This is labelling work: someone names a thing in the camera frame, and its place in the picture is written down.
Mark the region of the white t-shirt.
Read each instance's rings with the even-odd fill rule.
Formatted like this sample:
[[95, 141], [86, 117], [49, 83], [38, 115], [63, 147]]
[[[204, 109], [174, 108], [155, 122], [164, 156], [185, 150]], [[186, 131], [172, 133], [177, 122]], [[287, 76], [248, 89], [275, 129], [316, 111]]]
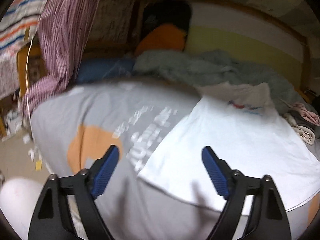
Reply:
[[221, 83], [161, 141], [139, 178], [183, 202], [221, 211], [225, 205], [202, 162], [210, 146], [244, 175], [272, 177], [286, 211], [319, 192], [319, 161], [277, 112], [268, 84]]

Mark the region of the cream folded garment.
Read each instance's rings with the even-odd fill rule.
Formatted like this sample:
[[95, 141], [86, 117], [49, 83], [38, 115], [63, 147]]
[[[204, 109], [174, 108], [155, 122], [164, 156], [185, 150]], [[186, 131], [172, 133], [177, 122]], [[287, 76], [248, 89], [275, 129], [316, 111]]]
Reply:
[[297, 125], [294, 117], [289, 113], [285, 113], [283, 115], [283, 118], [288, 122], [288, 124], [306, 144], [313, 145], [315, 143], [315, 133], [311, 129]]

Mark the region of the grey printed bed sheet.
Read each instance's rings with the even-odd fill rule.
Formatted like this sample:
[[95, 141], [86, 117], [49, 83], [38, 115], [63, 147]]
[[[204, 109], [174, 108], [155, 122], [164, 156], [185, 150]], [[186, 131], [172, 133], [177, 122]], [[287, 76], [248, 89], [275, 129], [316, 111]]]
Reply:
[[[205, 239], [221, 211], [178, 200], [139, 178], [165, 136], [201, 100], [201, 88], [155, 80], [75, 86], [31, 115], [36, 143], [59, 176], [76, 174], [111, 145], [120, 161], [97, 208], [116, 239]], [[298, 239], [319, 210], [319, 192], [286, 211]]]

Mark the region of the dark grey folded garment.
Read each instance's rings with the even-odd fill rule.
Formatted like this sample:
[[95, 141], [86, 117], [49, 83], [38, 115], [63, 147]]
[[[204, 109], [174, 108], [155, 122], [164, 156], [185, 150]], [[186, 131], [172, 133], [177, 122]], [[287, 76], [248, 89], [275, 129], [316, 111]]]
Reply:
[[308, 120], [305, 120], [297, 111], [290, 110], [288, 113], [294, 118], [298, 126], [303, 126], [310, 129], [315, 134], [316, 139], [319, 139], [319, 126], [316, 126]]

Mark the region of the pink folded garment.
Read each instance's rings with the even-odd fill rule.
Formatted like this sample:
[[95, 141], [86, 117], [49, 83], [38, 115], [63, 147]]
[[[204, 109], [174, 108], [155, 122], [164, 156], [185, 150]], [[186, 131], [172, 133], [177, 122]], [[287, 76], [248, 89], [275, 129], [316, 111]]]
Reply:
[[290, 112], [294, 113], [296, 116], [304, 119], [305, 121], [315, 125], [320, 125], [320, 119], [319, 115], [307, 110], [306, 106], [303, 103], [295, 102], [295, 103], [288, 103], [286, 101], [283, 101], [283, 103], [289, 107]]

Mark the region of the blue cloth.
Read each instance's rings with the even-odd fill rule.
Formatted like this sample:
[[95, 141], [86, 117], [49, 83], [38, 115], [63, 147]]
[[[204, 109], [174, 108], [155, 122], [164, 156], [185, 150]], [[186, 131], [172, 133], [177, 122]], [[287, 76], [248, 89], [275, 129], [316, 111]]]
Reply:
[[128, 77], [135, 60], [130, 58], [90, 59], [82, 61], [75, 83], [92, 83], [100, 80]]

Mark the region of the grey-green crumpled blanket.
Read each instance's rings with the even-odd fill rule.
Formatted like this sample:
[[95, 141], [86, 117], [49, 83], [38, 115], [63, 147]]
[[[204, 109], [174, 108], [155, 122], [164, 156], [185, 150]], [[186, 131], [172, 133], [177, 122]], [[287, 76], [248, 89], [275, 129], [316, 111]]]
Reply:
[[285, 103], [295, 102], [303, 103], [307, 110], [319, 113], [318, 109], [303, 100], [287, 79], [271, 67], [236, 60], [221, 50], [208, 51], [197, 56], [173, 50], [148, 50], [137, 57], [133, 71], [197, 87], [224, 82], [253, 86], [267, 83], [279, 114], [289, 110]]

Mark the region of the yellow-green white headboard cushion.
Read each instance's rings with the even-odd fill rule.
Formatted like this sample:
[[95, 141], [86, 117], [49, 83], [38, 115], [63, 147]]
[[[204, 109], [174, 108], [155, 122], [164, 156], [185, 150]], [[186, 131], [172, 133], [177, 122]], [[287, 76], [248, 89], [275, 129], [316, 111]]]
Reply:
[[236, 9], [200, 2], [191, 8], [187, 53], [223, 50], [241, 61], [266, 64], [300, 87], [303, 45], [291, 34]]

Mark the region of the striped multicolour fabric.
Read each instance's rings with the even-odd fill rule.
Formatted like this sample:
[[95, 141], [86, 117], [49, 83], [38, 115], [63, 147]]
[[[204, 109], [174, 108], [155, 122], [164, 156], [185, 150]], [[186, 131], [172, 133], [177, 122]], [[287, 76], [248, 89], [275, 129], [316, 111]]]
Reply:
[[34, 35], [48, 0], [14, 0], [1, 20], [1, 53], [19, 50]]

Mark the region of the orange pillow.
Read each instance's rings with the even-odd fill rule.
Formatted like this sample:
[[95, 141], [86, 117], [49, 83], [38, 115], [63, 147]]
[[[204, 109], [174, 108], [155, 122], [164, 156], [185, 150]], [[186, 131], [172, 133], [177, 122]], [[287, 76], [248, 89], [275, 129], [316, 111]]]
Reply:
[[148, 50], [183, 51], [186, 38], [187, 33], [175, 25], [160, 25], [139, 42], [135, 50], [135, 56], [138, 57]]

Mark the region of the maroon striped hanging cloth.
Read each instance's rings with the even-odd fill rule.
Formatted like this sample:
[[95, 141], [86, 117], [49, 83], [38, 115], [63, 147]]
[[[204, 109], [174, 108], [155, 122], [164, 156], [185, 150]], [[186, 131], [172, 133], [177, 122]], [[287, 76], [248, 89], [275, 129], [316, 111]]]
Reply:
[[48, 0], [37, 30], [47, 74], [23, 97], [20, 110], [24, 115], [64, 92], [76, 76], [98, 3], [99, 0]]

